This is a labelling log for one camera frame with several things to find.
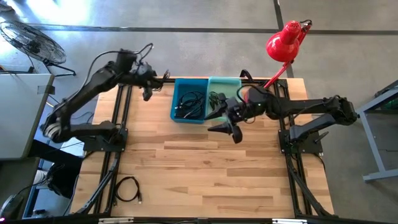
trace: teal bin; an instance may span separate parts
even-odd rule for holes
[[[203,124],[205,122],[205,116],[207,112],[207,88],[208,88],[208,80],[207,79],[199,79],[199,78],[178,78],[175,80],[174,84],[174,94],[173,94],[173,102],[172,108],[170,112],[170,118],[178,123],[191,123],[191,124]],[[204,104],[203,104],[203,113],[197,119],[182,119],[176,117],[176,106],[178,105],[179,99],[184,96],[185,100],[190,100],[190,98],[194,99],[195,95],[186,95],[189,92],[197,91],[203,93]]]
[[[209,98],[210,92],[216,93],[224,93],[225,97],[235,97],[238,101],[240,101],[236,97],[236,90],[238,90],[242,86],[242,81],[240,78],[231,78],[231,77],[210,77],[207,86],[207,97]],[[207,99],[207,114],[210,114],[213,109],[210,106],[210,101]],[[214,118],[212,121],[226,121],[224,116],[219,118]]]

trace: electric fan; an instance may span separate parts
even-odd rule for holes
[[[49,72],[51,71],[48,66],[55,66],[71,72],[55,75],[56,77],[76,75],[75,71],[60,66],[67,60],[65,51],[41,31],[18,21],[4,21],[0,23],[0,32],[4,39],[16,49],[28,57],[43,62]]]

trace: wooden tabletop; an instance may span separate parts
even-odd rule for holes
[[[288,78],[290,98],[307,99],[304,81]],[[99,96],[94,123],[110,120],[117,88]],[[174,84],[145,102],[142,90],[133,88],[126,127],[129,137],[122,153],[118,181],[133,175],[139,181],[142,204],[120,202],[112,216],[129,217],[293,217],[285,157],[279,152],[279,121],[258,116],[253,124],[240,123],[243,141],[234,144],[227,134],[211,133],[216,124],[175,123],[170,119]],[[124,108],[122,99],[119,120]],[[300,115],[296,123],[311,120]],[[72,212],[89,199],[98,185],[103,152],[95,152],[81,167]],[[328,184],[320,160],[304,154],[307,185],[314,196],[333,213]],[[122,198],[136,193],[132,180],[119,189]],[[104,191],[102,209],[108,188]],[[298,192],[304,211],[302,193]]]

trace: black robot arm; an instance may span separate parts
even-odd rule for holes
[[[156,78],[157,74],[148,63],[137,61],[137,52],[121,49],[116,62],[108,62],[95,72],[91,80],[67,99],[56,105],[46,122],[40,126],[44,136],[53,142],[65,142],[72,137],[86,141],[93,136],[100,136],[106,143],[117,144],[123,137],[121,130],[110,121],[100,124],[70,124],[71,115],[96,95],[109,91],[117,84],[134,85],[144,89],[143,97],[147,101],[152,90],[159,90],[164,79]]]
[[[232,134],[235,143],[242,141],[243,135],[237,125],[238,122],[247,121],[250,118],[266,114],[270,119],[285,118],[293,114],[324,113],[317,119],[304,124],[290,127],[290,141],[303,141],[309,134],[329,127],[332,124],[350,125],[356,121],[353,104],[346,98],[333,96],[317,100],[289,100],[276,97],[264,88],[250,87],[245,100],[238,102],[235,97],[226,99],[223,93],[219,94],[218,107],[205,119],[213,119],[220,116],[227,117],[223,124],[208,128],[216,131]]]

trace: gray floor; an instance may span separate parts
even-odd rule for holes
[[[284,22],[313,20],[318,30],[397,30],[395,0],[279,0]],[[26,0],[10,1],[15,12],[0,21],[79,26],[210,27],[277,29],[273,0]],[[271,77],[280,63],[264,50],[271,34],[72,32],[46,31],[66,51],[64,64],[77,77],[55,80],[60,100],[76,91],[95,55],[119,48],[137,50],[153,42],[146,58],[158,73],[175,76],[236,76],[248,69],[253,76]],[[304,78],[308,95],[346,96],[356,108],[396,80],[396,35],[309,35],[293,65],[294,77]],[[27,57],[0,40],[2,64],[27,65]],[[100,68],[114,55],[99,60]],[[95,102],[84,113],[93,111]],[[328,128],[323,140],[326,174],[335,213],[346,218],[398,222],[398,178],[371,184],[362,175],[377,171],[363,128]],[[386,158],[398,153],[384,153]],[[390,162],[391,167],[397,160]]]

